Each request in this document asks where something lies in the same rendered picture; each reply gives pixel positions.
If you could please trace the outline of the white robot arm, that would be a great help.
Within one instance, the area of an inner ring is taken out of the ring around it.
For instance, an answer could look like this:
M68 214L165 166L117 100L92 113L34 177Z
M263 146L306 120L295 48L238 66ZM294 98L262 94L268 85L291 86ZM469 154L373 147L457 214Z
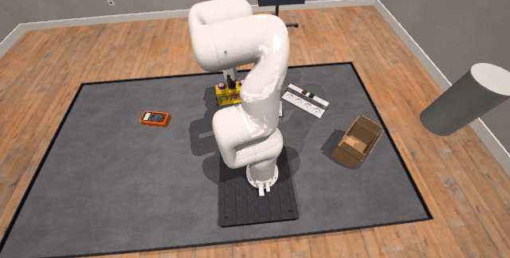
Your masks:
M264 189L270 192L277 180L283 148L277 126L290 57L287 28L275 15L253 15L246 0L195 4L188 26L194 57L204 71L255 63L241 85L241 103L217 111L212 124L225 164L231 169L248 165L249 183L265 196Z

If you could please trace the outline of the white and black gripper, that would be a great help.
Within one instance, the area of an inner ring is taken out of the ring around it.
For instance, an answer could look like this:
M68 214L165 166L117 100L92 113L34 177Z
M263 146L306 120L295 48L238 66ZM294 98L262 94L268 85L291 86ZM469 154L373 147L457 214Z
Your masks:
M225 80L227 80L229 89L235 89L234 81L236 81L236 77L237 77L237 67L223 70L223 74L224 74Z

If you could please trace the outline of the brown cardboard box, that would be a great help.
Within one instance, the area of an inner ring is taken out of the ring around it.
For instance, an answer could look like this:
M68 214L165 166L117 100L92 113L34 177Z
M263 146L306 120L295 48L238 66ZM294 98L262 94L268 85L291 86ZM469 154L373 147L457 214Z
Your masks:
M384 130L379 135L376 133L382 128L362 115L351 125L331 156L352 170L371 153Z

